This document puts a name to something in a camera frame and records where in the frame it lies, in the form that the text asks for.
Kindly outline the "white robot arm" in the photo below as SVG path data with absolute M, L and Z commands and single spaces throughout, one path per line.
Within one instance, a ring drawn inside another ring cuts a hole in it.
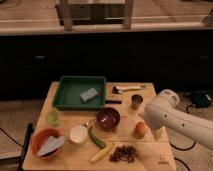
M 161 91 L 145 106 L 146 124 L 153 130 L 166 126 L 213 150 L 213 121 L 178 110 L 179 103 L 180 98 L 174 91 Z

